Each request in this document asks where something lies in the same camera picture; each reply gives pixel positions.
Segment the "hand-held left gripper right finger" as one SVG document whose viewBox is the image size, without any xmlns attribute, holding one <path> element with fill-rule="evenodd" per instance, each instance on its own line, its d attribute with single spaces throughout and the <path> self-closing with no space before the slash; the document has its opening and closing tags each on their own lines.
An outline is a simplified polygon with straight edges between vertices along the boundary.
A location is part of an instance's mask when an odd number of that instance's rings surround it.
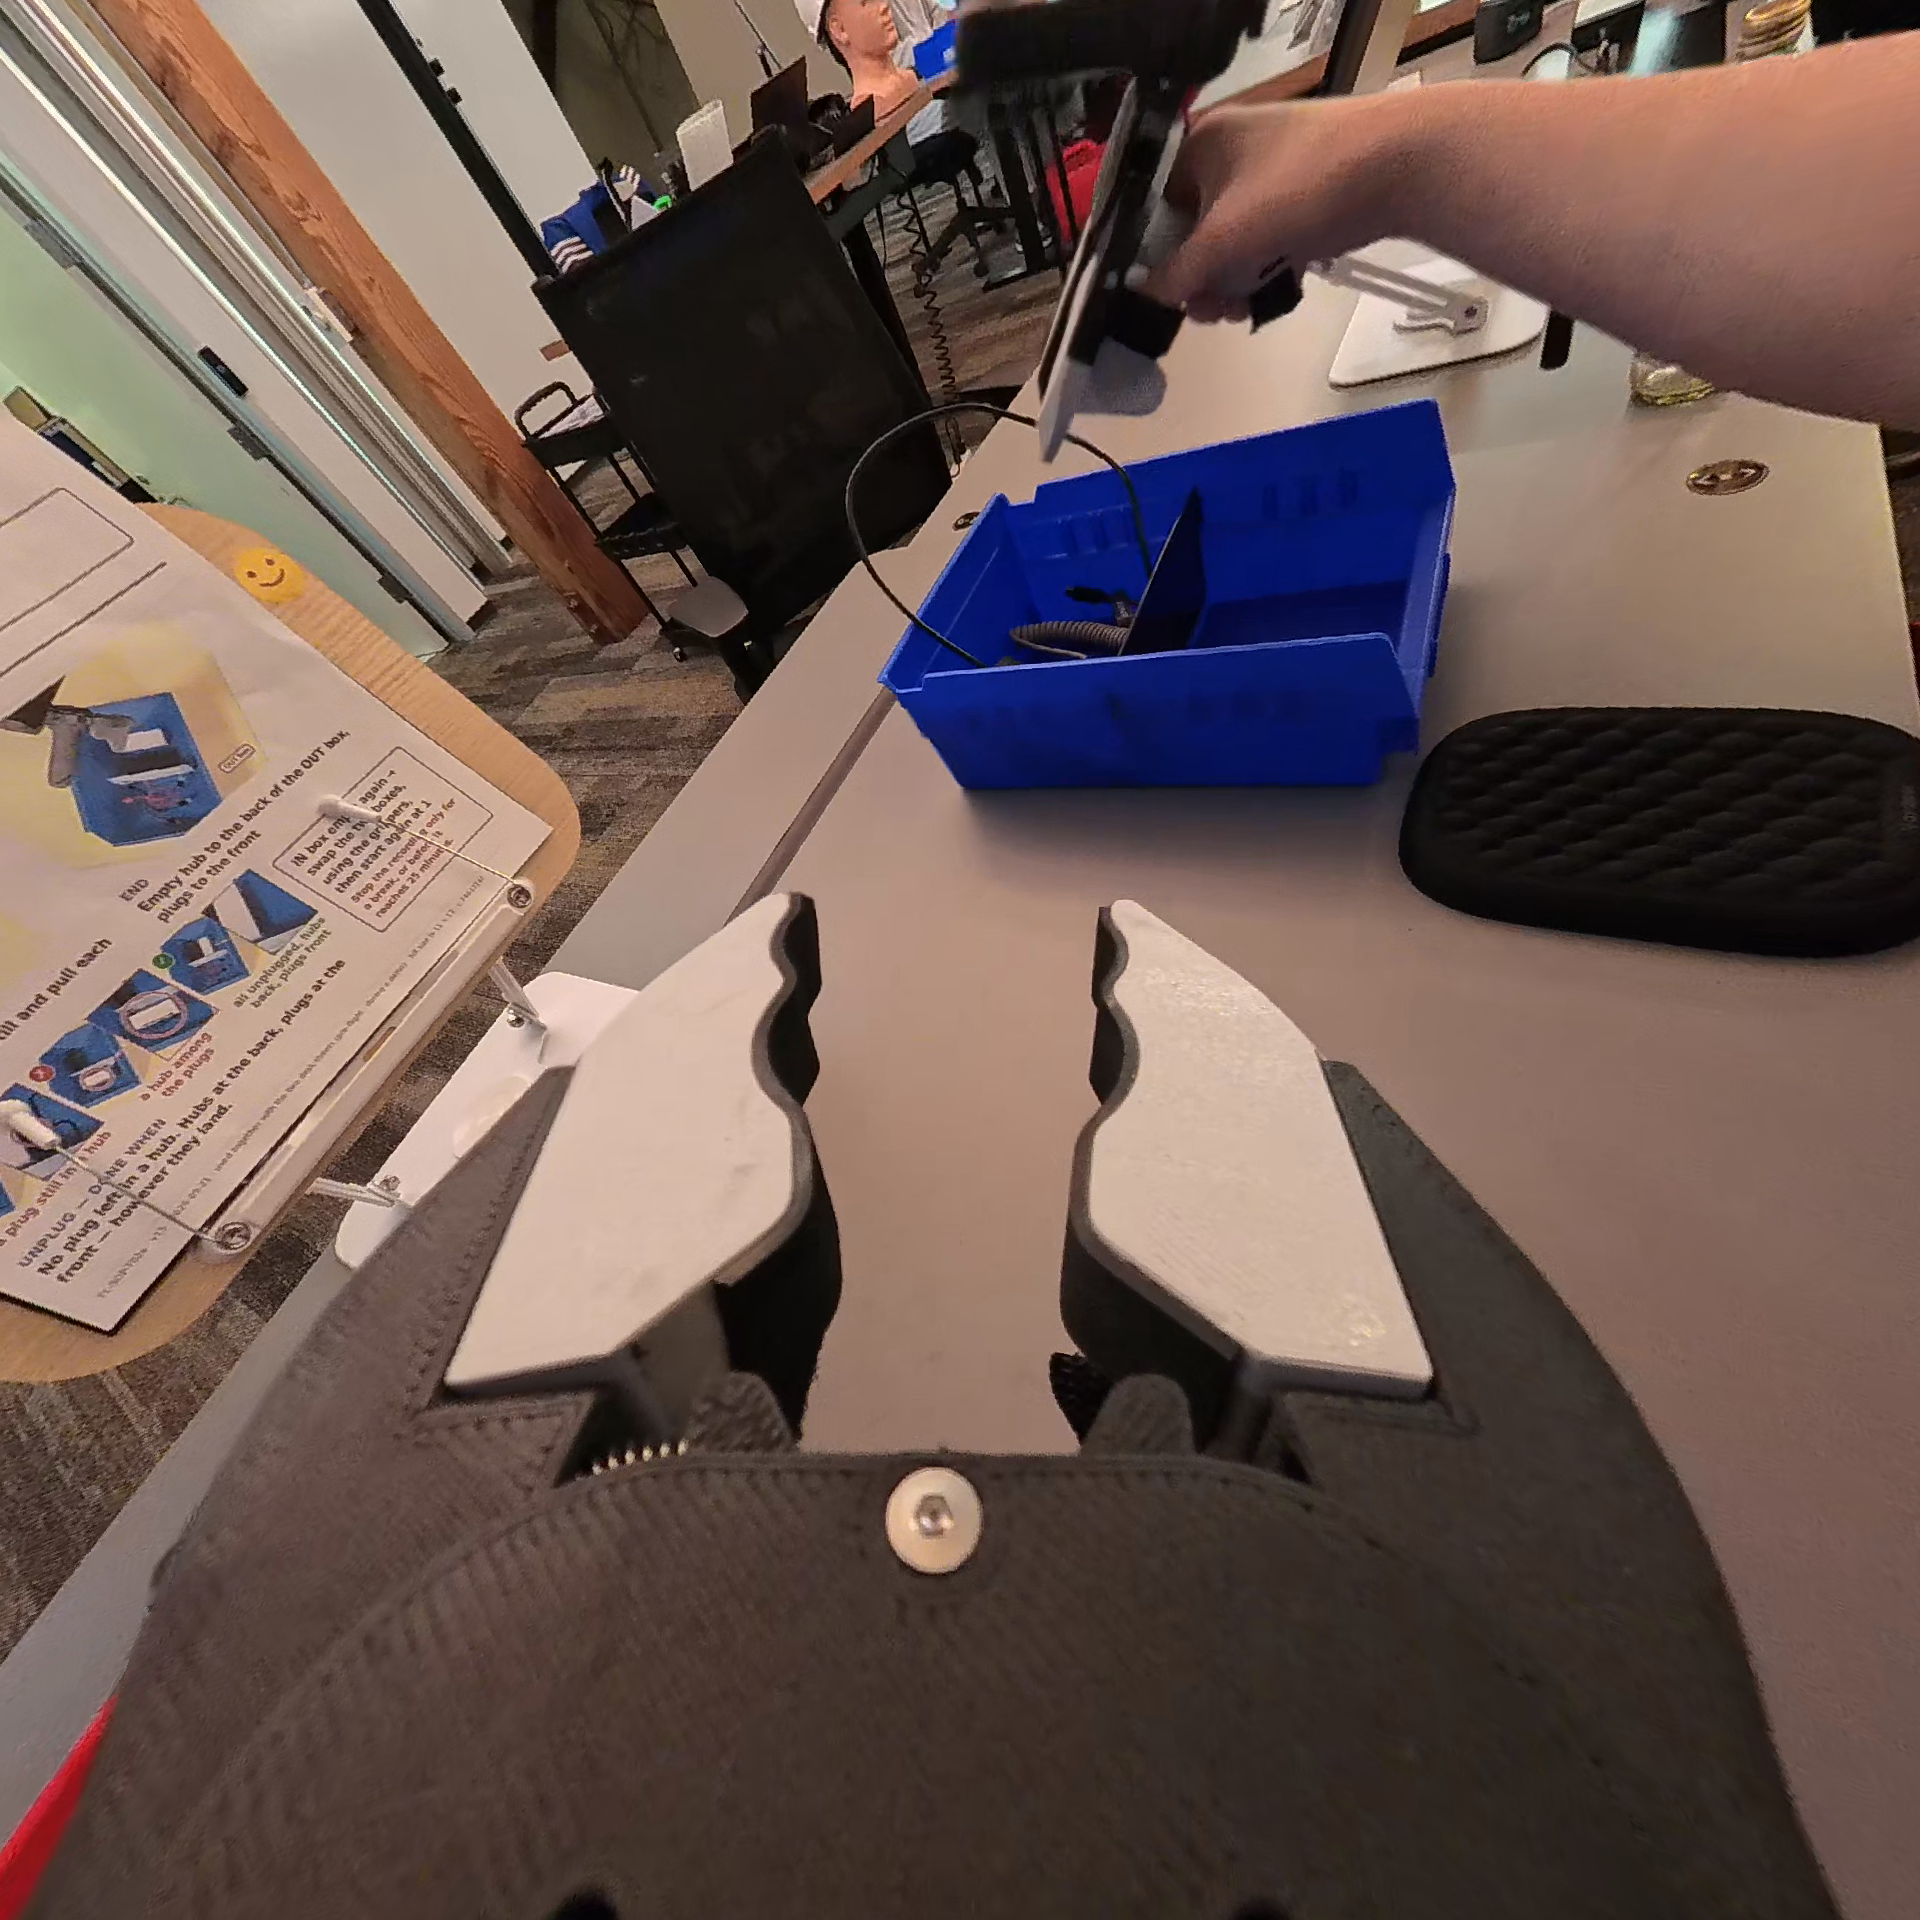
<svg viewBox="0 0 1920 1920">
<path fill-rule="evenodd" d="M 1097 915 L 1092 1006 L 1060 1292 L 1083 1361 L 1172 1380 L 1201 1444 L 1292 1393 L 1427 1402 L 1434 1358 L 1306 1030 L 1139 901 Z"/>
</svg>

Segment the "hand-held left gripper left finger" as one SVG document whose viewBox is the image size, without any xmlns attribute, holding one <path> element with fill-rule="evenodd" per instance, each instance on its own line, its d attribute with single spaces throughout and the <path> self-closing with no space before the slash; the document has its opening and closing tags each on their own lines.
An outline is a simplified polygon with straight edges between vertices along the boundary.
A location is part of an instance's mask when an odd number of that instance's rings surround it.
<svg viewBox="0 0 1920 1920">
<path fill-rule="evenodd" d="M 804 1115 L 820 988 L 813 901 L 766 897 L 585 1044 L 511 1192 L 445 1393 L 590 1389 L 662 1449 L 689 1438 L 711 1382 L 740 1374 L 803 1428 L 842 1298 Z"/>
</svg>

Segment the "blue storage bin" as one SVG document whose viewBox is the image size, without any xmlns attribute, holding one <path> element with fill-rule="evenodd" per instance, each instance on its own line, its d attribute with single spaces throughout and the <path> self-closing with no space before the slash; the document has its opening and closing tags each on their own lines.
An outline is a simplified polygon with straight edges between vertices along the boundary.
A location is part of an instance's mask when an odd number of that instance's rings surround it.
<svg viewBox="0 0 1920 1920">
<path fill-rule="evenodd" d="M 997 496 L 879 684 L 965 789 L 1374 785 L 1450 596 L 1443 410 L 1403 400 Z"/>
</svg>

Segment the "red storage bin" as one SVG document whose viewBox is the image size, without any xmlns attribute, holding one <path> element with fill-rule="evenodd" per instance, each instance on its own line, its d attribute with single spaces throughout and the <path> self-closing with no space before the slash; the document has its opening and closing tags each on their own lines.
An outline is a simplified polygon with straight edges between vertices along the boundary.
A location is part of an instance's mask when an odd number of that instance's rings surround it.
<svg viewBox="0 0 1920 1920">
<path fill-rule="evenodd" d="M 39 1883 L 39 1876 L 54 1856 L 63 1828 L 75 1812 L 79 1795 L 84 1793 L 115 1708 L 116 1693 L 110 1693 L 103 1708 L 95 1709 L 87 1723 L 79 1739 L 73 1742 L 46 1788 L 39 1789 L 13 1833 L 6 1837 L 2 1850 L 4 1916 L 13 1916 L 27 1901 Z"/>
</svg>

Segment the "person's right forearm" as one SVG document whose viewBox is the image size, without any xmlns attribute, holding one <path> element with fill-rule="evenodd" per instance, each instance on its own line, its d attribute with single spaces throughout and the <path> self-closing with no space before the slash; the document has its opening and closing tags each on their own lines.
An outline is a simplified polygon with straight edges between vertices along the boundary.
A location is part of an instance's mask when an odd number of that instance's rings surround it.
<svg viewBox="0 0 1920 1920">
<path fill-rule="evenodd" d="M 1711 385 L 1915 429 L 1915 35 L 1649 81 L 1443 83 L 1386 227 Z"/>
</svg>

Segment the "person's right hand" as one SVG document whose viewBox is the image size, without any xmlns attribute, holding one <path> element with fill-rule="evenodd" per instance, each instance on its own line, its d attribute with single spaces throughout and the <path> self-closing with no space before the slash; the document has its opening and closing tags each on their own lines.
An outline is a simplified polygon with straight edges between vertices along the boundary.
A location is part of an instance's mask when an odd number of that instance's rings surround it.
<svg viewBox="0 0 1920 1920">
<path fill-rule="evenodd" d="M 1221 106 L 1190 121 L 1164 204 L 1178 236 L 1140 291 L 1188 320 L 1245 320 L 1277 266 L 1414 237 L 1427 99 Z"/>
</svg>

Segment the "white stand base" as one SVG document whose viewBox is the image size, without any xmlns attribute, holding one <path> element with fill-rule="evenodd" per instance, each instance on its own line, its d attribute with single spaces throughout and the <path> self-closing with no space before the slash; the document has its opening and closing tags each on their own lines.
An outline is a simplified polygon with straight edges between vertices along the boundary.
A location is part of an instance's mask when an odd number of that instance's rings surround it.
<svg viewBox="0 0 1920 1920">
<path fill-rule="evenodd" d="M 333 1256 L 347 1269 L 372 1257 L 541 1072 L 573 1067 L 636 996 L 636 990 L 564 971 L 546 971 L 514 988 L 486 1036 L 433 1096 L 374 1176 L 372 1189 L 390 1203 L 350 1201 Z"/>
</svg>

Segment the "white laptop stand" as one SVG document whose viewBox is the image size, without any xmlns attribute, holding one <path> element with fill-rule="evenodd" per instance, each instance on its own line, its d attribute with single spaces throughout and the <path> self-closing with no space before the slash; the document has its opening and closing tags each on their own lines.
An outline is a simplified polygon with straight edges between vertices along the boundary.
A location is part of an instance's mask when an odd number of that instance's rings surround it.
<svg viewBox="0 0 1920 1920">
<path fill-rule="evenodd" d="M 1358 297 L 1327 370 L 1335 394 L 1490 362 L 1548 333 L 1548 304 L 1447 257 L 1398 268 L 1349 254 L 1313 264 L 1310 274 Z"/>
</svg>

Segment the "instruction sheet on stand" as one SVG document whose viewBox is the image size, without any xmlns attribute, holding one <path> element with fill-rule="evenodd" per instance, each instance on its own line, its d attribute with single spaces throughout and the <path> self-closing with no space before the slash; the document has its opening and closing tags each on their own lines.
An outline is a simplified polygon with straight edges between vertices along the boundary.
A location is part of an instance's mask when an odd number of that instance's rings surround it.
<svg viewBox="0 0 1920 1920">
<path fill-rule="evenodd" d="M 156 1353 L 198 1321 L 311 1185 L 370 1126 L 461 1001 L 483 988 L 485 974 L 505 965 L 511 944 L 554 897 L 581 850 L 581 816 L 561 774 L 317 577 L 303 573 L 298 589 L 267 604 L 267 610 L 404 722 L 436 738 L 468 772 L 533 811 L 549 835 L 500 904 L 486 907 L 425 982 L 358 1046 L 319 1102 L 233 1197 L 223 1225 L 243 1230 L 237 1246 L 182 1253 L 115 1332 L 77 1328 L 6 1301 L 4 1385 L 95 1377 Z"/>
</svg>

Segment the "black quilted wrist rest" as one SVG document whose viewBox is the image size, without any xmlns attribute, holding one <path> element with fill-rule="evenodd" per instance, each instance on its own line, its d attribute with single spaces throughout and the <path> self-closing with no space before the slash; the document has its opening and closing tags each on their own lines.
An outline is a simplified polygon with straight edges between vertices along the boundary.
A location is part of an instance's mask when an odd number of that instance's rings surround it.
<svg viewBox="0 0 1920 1920">
<path fill-rule="evenodd" d="M 1883 953 L 1918 937 L 1918 741 L 1836 710 L 1498 710 L 1425 756 L 1398 865 L 1484 922 L 1711 953 Z"/>
</svg>

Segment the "black floor lamp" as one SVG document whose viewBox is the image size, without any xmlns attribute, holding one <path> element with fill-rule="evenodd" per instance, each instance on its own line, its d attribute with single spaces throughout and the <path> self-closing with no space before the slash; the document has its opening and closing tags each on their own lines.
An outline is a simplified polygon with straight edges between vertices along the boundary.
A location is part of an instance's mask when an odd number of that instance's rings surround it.
<svg viewBox="0 0 1920 1920">
<path fill-rule="evenodd" d="M 419 96 L 428 118 L 436 126 L 447 148 L 466 170 L 468 178 L 483 192 L 502 186 L 485 145 L 466 124 L 453 86 L 445 84 L 442 64 L 428 56 L 421 40 L 404 22 L 396 3 L 356 3 L 356 8 L 386 56 L 396 62 L 414 96 Z"/>
</svg>

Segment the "wooden support column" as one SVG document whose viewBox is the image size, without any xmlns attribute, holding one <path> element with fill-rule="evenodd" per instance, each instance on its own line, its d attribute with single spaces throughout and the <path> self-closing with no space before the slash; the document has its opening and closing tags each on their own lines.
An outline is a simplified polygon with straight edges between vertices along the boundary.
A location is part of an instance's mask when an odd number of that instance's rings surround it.
<svg viewBox="0 0 1920 1920">
<path fill-rule="evenodd" d="M 633 633 L 642 621 L 633 577 L 594 545 L 561 485 L 204 8 L 105 3 L 93 10 L 295 266 L 338 300 L 382 386 L 500 522 L 566 612 L 598 642 Z"/>
</svg>

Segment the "glass door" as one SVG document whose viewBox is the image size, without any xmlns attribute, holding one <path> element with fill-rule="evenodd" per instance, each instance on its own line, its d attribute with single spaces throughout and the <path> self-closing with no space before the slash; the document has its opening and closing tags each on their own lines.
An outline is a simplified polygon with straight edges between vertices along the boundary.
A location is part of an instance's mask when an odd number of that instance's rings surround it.
<svg viewBox="0 0 1920 1920">
<path fill-rule="evenodd" d="M 121 473 L 118 489 L 252 529 L 407 652 L 447 638 L 276 466 L 273 449 L 157 347 L 83 270 L 59 227 L 4 181 L 2 386 L 23 424 L 54 421 Z"/>
</svg>

